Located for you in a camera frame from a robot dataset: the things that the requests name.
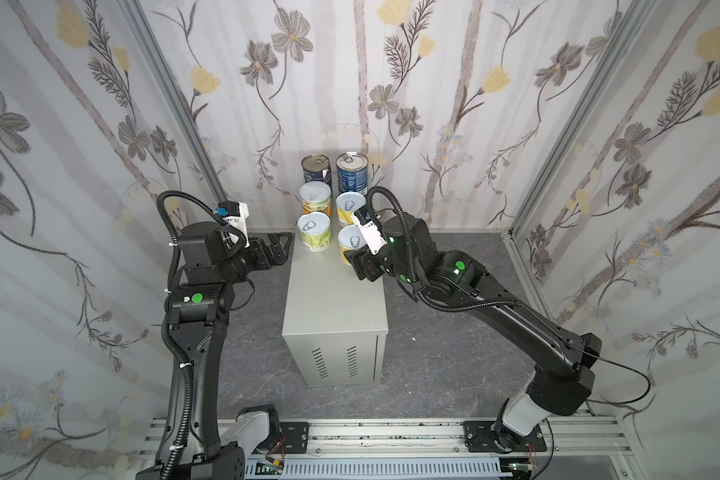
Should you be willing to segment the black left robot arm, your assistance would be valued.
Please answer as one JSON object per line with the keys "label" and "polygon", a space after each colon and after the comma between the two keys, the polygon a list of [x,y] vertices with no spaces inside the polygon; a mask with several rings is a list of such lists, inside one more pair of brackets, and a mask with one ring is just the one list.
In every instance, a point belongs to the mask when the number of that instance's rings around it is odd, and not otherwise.
{"label": "black left robot arm", "polygon": [[165,427],[152,465],[139,479],[242,479],[253,453],[285,451],[271,404],[245,408],[225,432],[218,425],[219,368],[230,321],[240,310],[234,287],[254,271],[284,265],[294,236],[248,235],[242,203],[211,208],[179,190],[156,200],[171,237],[161,340],[173,358]]}

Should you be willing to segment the peach can white lid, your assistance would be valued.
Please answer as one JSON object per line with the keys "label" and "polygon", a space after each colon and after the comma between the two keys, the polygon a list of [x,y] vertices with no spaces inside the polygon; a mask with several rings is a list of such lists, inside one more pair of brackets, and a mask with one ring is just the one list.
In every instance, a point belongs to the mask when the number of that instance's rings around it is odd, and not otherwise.
{"label": "peach can white lid", "polygon": [[332,216],[332,190],[322,181],[310,181],[303,184],[299,190],[304,214],[321,212],[328,217]]}

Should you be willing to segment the dark navy label can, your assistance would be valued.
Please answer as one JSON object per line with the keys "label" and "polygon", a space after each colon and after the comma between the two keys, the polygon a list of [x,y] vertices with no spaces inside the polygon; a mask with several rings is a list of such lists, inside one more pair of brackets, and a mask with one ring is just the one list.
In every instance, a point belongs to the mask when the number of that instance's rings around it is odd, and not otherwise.
{"label": "dark navy label can", "polygon": [[310,154],[301,160],[301,168],[305,183],[322,182],[332,186],[330,159],[323,154]]}

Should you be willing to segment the light blue label can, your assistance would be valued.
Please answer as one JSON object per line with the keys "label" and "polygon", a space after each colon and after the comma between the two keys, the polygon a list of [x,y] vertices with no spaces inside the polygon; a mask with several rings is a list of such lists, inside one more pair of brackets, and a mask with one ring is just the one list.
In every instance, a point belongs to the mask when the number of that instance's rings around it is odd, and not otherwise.
{"label": "light blue label can", "polygon": [[368,159],[359,152],[345,152],[336,159],[338,191],[365,194],[368,188]]}

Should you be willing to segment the green label can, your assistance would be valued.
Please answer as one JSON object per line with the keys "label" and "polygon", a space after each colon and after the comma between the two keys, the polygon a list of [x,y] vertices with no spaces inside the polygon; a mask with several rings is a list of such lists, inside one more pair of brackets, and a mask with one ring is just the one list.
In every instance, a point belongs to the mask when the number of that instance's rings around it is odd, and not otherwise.
{"label": "green label can", "polygon": [[322,212],[302,215],[297,221],[304,248],[317,253],[329,248],[331,243],[331,219]]}

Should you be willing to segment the small yellow label can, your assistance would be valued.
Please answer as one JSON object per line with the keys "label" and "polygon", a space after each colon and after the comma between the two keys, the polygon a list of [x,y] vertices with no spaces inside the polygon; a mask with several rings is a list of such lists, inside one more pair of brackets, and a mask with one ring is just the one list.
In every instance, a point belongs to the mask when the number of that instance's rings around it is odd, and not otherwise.
{"label": "small yellow label can", "polygon": [[354,213],[366,204],[366,198],[359,192],[341,193],[335,202],[337,217],[342,227],[354,224]]}

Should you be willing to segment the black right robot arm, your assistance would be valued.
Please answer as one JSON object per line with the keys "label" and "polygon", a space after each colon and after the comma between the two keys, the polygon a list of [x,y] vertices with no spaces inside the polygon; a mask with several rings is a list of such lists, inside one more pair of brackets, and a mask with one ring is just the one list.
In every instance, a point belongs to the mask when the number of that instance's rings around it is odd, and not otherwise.
{"label": "black right robot arm", "polygon": [[588,399],[602,347],[597,336],[574,334],[544,317],[467,253],[439,250],[427,223],[405,212],[385,187],[368,190],[354,221],[366,241],[346,255],[358,279],[387,276],[433,310],[470,314],[534,361],[532,376],[491,426],[496,451],[513,452],[549,416],[570,416]]}

